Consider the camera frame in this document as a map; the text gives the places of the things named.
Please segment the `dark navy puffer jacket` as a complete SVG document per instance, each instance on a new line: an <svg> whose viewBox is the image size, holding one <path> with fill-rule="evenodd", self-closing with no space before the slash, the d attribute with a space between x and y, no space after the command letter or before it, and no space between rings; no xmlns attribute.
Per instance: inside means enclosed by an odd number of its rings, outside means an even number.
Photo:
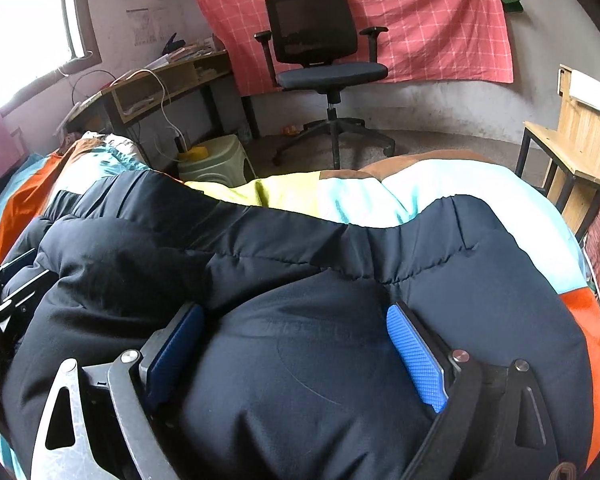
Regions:
<svg viewBox="0 0 600 480"><path fill-rule="evenodd" d="M60 192L17 248L57 283L2 402L23 467L62 361L109 362L191 302L211 325L175 404L190 471L215 479L396 479L432 416L390 341L403 301L451 347L530 363L561 460L593 441L585 336L478 198L439 198L391 229L219 202L153 171Z"/></svg>

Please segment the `multicolour striped bed quilt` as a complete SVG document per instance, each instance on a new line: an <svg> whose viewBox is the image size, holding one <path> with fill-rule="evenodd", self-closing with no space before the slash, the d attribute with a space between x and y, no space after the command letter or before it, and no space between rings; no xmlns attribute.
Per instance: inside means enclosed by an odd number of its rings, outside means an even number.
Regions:
<svg viewBox="0 0 600 480"><path fill-rule="evenodd" d="M160 174L138 162L122 162L111 170L56 183L42 209L21 228L3 263L35 248L21 250L17 242L57 194L81 194L99 180L128 171ZM585 336L594 410L588 460L578 467L559 458L550 413L529 362L482 362L465 349L449 346L419 318L442 344L454 382L441 413L425 404L431 425L397 479L600 479L600 306L588 287L576 239L550 202L516 174L471 153L433 152L389 158L362 171L284 174L239 188L173 180L219 202L372 229L402 226L439 198L466 195L485 202ZM184 364L201 359L210 337L204 315L204 331L179 372ZM184 398L181 374L166 404L158 410L146 408L138 376L143 345L102 364L83 365L73 358L60 363L29 467L21 465L6 422L9 435L4 438L26 478L215 479L190 471L183 451L184 434L174 412Z"/></svg>

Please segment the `pale green plastic stool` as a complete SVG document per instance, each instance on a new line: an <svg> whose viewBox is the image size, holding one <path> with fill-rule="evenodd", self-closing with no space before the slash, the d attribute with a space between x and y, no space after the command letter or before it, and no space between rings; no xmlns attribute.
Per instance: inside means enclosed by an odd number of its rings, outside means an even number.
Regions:
<svg viewBox="0 0 600 480"><path fill-rule="evenodd" d="M210 153L200 162L180 162L178 177L182 181L213 182L237 188L257 176L246 150L234 134L201 142Z"/></svg>

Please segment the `yellow object on stool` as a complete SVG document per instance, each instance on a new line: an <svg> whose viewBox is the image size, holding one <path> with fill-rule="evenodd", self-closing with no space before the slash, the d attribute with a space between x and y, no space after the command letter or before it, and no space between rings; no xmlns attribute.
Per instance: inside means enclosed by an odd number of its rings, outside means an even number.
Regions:
<svg viewBox="0 0 600 480"><path fill-rule="evenodd" d="M178 153L180 162L200 162L210 156L208 148L204 144L194 145L183 153Z"/></svg>

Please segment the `wooden desk with shelf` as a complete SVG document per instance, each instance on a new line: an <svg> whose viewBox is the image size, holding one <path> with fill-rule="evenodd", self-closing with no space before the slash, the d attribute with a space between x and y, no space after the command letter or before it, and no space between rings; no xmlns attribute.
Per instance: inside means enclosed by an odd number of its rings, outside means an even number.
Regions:
<svg viewBox="0 0 600 480"><path fill-rule="evenodd" d="M211 128L202 137L212 139L227 134L218 109L212 84L232 76L230 57L225 50L184 58L157 68L142 68L111 81L81 103L74 104L55 132L60 145L72 134L87 131L124 136L135 143L143 158L148 153L142 143L140 122L155 112L164 114L166 106L198 92Z"/></svg>

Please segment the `light wooden chair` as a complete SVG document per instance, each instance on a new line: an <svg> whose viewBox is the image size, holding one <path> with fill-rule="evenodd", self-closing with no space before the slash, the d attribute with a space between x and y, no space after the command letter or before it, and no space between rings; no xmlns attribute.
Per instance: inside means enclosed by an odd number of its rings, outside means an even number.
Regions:
<svg viewBox="0 0 600 480"><path fill-rule="evenodd" d="M521 177L531 144L548 156L550 163L538 191L555 206L578 240L600 209L600 107L573 94L579 82L589 79L578 70L559 66L557 127L525 122L515 168Z"/></svg>

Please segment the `window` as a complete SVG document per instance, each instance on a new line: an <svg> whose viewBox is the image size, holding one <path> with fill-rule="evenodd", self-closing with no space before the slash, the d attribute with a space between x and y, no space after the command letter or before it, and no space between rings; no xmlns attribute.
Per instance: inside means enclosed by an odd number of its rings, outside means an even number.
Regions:
<svg viewBox="0 0 600 480"><path fill-rule="evenodd" d="M0 0L0 113L102 62L88 0Z"/></svg>

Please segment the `white paper on chair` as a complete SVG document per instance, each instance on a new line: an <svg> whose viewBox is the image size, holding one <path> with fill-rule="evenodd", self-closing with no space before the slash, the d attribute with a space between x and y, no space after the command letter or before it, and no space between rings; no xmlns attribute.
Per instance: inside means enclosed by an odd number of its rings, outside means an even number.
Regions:
<svg viewBox="0 0 600 480"><path fill-rule="evenodd" d="M571 72L569 96L596 112L600 112L600 81L580 70Z"/></svg>

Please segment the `black office chair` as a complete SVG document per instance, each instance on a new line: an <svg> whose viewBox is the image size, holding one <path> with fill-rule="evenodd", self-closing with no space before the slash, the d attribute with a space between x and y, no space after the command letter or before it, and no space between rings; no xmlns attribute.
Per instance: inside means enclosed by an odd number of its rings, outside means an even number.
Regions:
<svg viewBox="0 0 600 480"><path fill-rule="evenodd" d="M332 166L340 168L339 137L354 133L385 143L384 154L396 154L396 141L366 127L360 118L340 117L341 92L388 77L378 62L378 37L386 26L358 30L348 0L265 0L270 28L253 35L262 47L268 74L284 91L314 91L327 100L326 117L304 125L272 158L276 166L293 146L326 134L332 144Z"/></svg>

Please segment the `pink checked wall cloth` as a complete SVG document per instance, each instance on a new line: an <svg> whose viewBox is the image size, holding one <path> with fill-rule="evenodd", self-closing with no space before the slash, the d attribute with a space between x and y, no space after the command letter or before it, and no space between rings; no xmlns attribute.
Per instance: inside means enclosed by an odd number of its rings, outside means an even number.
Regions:
<svg viewBox="0 0 600 480"><path fill-rule="evenodd" d="M243 96L273 91L262 48L265 0L196 0L222 41ZM381 26L378 60L389 81L510 84L513 55L501 0L348 0L357 28Z"/></svg>

